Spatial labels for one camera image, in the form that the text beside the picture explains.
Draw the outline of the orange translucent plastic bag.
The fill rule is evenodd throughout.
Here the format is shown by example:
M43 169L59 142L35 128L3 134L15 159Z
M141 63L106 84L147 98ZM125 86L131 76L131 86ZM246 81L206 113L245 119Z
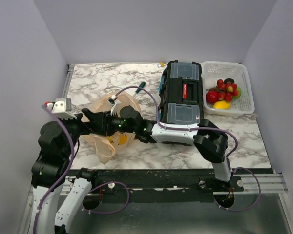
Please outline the orange translucent plastic bag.
M108 103L108 98L116 94L114 91L102 95L98 100L94 101L91 105L88 106L88 109L92 112L102 112L110 111L111 105ZM122 92L118 95L118 100L121 102L119 108L125 106L132 106L134 110L141 112L141 108L136 99L127 92ZM99 161L102 164L108 163L113 159L118 153L124 151L127 146L133 141L135 134L133 133L120 133L116 132L111 136L100 136L96 134L83 135L81 139L87 142L92 148L96 150L96 155L98 156Z

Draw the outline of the red fake apple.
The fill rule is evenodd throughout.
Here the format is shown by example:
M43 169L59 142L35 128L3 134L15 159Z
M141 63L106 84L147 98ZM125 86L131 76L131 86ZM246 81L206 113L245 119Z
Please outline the red fake apple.
M214 104L218 101L218 93L216 91L208 91L206 93L207 103Z

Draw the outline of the yellow fake lemon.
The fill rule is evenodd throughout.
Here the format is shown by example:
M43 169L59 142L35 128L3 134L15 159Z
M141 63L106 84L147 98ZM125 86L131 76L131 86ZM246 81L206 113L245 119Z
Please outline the yellow fake lemon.
M231 102L226 102L225 100L218 101L214 103L213 109L221 109L221 110L227 110L231 107Z

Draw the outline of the red fake cherry tomatoes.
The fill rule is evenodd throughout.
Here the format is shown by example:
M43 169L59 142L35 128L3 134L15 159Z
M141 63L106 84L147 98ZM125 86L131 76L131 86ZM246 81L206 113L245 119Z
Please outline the red fake cherry tomatoes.
M226 102L232 102L232 93L233 91L238 87L236 83L227 83L224 84L223 79L219 79L216 82L216 86L206 89L206 92L208 91L216 91L218 93L218 99L219 101L225 100Z

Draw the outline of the green fake guava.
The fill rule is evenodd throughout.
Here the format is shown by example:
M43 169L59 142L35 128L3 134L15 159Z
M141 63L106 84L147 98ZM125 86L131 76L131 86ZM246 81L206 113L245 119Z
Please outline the green fake guava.
M240 96L241 96L241 94L242 94L242 90L241 90L241 88L240 88L240 87L237 87L237 88L233 91L233 93L232 93L232 98L233 98L233 99L239 99Z

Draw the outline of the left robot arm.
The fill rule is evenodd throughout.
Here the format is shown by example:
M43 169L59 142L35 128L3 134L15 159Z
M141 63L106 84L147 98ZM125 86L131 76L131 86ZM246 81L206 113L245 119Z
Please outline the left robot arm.
M80 176L63 204L58 206L65 182L62 175L71 167L71 149L80 135L89 133L81 122L82 116L77 114L75 119L62 121L72 138L71 142L56 121L46 123L40 130L38 143L41 150L32 166L34 203L29 228L31 234L67 234L86 194L98 189L97 178Z

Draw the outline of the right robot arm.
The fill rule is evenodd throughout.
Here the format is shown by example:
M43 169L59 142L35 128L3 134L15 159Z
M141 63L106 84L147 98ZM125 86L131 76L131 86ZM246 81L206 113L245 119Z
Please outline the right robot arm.
M142 118L140 112L129 105L121 108L119 114L94 113L87 108L83 108L82 113L88 118L85 125L92 134L107 137L115 132L133 133L143 143L195 146L201 156L212 163L216 188L226 191L232 186L232 172L225 158L228 135L208 120L203 125L159 124Z

